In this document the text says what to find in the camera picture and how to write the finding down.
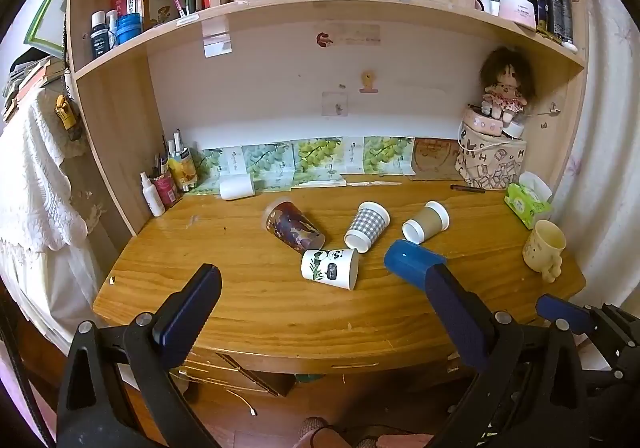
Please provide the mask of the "white lace cloth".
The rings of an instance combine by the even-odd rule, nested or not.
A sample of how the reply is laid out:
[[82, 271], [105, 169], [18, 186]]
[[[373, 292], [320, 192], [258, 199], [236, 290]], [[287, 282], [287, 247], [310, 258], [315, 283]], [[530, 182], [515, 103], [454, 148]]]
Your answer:
[[54, 100], [50, 89], [29, 92], [1, 135], [1, 280], [27, 321], [67, 353], [77, 326], [94, 318], [103, 272], [63, 170], [82, 151]]

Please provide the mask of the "dark red printed plastic cup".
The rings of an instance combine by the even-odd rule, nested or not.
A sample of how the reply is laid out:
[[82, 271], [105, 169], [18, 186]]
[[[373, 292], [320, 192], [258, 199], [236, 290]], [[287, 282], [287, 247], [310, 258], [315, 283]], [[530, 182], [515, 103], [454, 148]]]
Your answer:
[[272, 201], [262, 215], [262, 226], [300, 254], [322, 249], [326, 243], [326, 236], [290, 199]]

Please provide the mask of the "blue plastic cup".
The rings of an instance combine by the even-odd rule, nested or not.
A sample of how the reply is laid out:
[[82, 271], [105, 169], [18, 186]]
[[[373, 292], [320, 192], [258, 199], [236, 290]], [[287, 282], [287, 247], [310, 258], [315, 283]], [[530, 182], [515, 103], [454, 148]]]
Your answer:
[[421, 291], [425, 291], [427, 271], [446, 263], [446, 257], [405, 239], [396, 240], [384, 255], [384, 265], [389, 272]]

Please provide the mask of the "white spray bottle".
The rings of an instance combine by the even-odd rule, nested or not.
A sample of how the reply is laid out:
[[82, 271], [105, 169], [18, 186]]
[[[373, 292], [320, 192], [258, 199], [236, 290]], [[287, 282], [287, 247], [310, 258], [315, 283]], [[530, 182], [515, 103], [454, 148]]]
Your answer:
[[140, 173], [140, 181], [143, 198], [148, 205], [152, 216], [159, 217], [165, 213], [165, 206], [160, 194], [157, 191], [156, 186], [149, 179], [149, 176], [145, 172]]

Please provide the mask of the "blue jar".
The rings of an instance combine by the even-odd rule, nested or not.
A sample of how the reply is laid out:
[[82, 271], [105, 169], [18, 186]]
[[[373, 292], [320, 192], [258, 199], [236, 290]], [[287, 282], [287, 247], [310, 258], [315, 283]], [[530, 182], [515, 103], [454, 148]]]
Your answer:
[[139, 13], [119, 16], [116, 20], [116, 42], [122, 45], [142, 34], [142, 18]]

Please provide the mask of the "white panda paper cup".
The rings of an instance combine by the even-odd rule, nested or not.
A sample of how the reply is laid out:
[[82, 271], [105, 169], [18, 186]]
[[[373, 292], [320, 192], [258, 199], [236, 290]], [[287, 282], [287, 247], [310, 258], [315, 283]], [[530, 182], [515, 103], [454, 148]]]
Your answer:
[[349, 291], [356, 287], [358, 269], [359, 253], [354, 249], [308, 250], [300, 263], [304, 279]]

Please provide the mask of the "dark blue bottle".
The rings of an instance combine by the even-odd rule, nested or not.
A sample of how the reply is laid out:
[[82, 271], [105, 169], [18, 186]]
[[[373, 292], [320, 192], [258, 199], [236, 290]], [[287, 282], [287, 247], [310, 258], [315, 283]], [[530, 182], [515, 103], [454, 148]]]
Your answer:
[[90, 41], [94, 58], [104, 55], [111, 49], [110, 31], [108, 30], [104, 11], [94, 12], [91, 15]]

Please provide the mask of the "brown white-rimmed paper cup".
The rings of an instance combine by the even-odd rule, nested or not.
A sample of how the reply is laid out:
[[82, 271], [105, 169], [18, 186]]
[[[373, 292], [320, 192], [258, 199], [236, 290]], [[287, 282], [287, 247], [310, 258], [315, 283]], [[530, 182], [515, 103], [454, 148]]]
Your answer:
[[450, 225], [450, 217], [446, 208], [437, 201], [428, 201], [424, 207], [401, 226], [405, 239], [420, 245]]

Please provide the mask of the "cream ceramic mug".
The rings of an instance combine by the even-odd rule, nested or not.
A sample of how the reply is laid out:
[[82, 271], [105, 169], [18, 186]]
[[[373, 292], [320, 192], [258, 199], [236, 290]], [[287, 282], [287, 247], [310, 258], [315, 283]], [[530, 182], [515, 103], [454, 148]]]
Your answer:
[[561, 275], [562, 253], [566, 248], [563, 232], [548, 220], [538, 221], [522, 250], [524, 263], [541, 275], [546, 283], [554, 283]]

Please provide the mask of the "pink round box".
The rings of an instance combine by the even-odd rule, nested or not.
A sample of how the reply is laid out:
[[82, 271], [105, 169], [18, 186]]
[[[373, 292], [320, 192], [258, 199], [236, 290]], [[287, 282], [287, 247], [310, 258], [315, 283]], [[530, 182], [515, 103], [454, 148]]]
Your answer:
[[462, 122], [474, 132], [499, 137], [502, 134], [503, 122], [478, 112], [475, 107], [468, 107], [463, 112]]

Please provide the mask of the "white paper roll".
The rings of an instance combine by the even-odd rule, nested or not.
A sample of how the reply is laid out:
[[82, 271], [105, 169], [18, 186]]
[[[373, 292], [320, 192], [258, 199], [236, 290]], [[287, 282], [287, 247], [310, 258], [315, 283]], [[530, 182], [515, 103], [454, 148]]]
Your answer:
[[255, 195], [253, 180], [247, 173], [221, 176], [218, 189], [221, 199], [227, 201], [244, 199]]

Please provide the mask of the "red pen holder can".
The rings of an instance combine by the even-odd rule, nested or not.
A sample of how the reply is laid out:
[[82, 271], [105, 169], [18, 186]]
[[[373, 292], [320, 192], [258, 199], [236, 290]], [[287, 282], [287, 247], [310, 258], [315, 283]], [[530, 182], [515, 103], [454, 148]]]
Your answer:
[[170, 172], [165, 172], [154, 177], [152, 182], [166, 209], [171, 208], [179, 200], [180, 191], [178, 190]]

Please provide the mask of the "black pen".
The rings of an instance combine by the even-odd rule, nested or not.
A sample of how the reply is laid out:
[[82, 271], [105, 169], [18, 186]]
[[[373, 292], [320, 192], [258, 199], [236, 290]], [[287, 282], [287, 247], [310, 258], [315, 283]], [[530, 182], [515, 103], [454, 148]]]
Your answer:
[[450, 185], [450, 189], [459, 190], [459, 191], [466, 191], [467, 193], [474, 193], [474, 194], [485, 194], [486, 193], [486, 189], [484, 189], [484, 188], [472, 187], [472, 186], [466, 186], [466, 185], [458, 185], [458, 184], [451, 184]]

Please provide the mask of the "brown-haired rag doll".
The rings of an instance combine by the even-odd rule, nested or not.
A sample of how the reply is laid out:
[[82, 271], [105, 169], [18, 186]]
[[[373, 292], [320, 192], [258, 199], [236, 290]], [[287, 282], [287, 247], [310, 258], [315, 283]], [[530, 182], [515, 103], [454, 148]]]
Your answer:
[[535, 97], [529, 61], [505, 46], [487, 56], [480, 68], [480, 84], [483, 89], [480, 111], [503, 125], [509, 125]]

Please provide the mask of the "green tissue pack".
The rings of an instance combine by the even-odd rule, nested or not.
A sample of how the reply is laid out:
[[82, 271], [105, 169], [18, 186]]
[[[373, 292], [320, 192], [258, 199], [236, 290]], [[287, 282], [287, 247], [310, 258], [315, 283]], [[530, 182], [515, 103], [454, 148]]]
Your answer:
[[552, 190], [533, 172], [523, 172], [506, 189], [504, 202], [530, 231], [552, 213]]

